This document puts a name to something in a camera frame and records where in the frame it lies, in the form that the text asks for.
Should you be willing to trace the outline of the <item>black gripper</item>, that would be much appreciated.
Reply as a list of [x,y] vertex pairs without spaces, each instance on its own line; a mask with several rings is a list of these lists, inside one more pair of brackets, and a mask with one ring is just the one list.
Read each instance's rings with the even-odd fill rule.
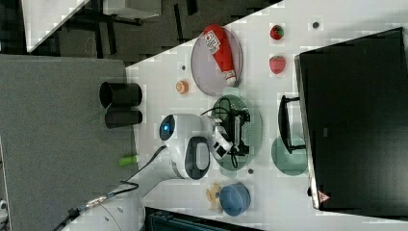
[[248,110],[231,109],[223,120],[223,127],[231,139],[238,156],[244,156],[249,153],[249,146],[244,143],[242,134],[242,127],[249,122],[250,115]]

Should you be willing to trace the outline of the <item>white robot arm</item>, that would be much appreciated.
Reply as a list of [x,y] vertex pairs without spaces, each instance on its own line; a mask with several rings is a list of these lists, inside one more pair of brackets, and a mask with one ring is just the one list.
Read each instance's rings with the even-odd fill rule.
[[175,114],[159,127],[163,142],[139,171],[115,190],[68,212],[53,231],[140,231],[144,226],[142,199],[161,182],[203,178],[213,157],[240,149],[241,127],[250,121],[248,110],[221,110],[216,117]]

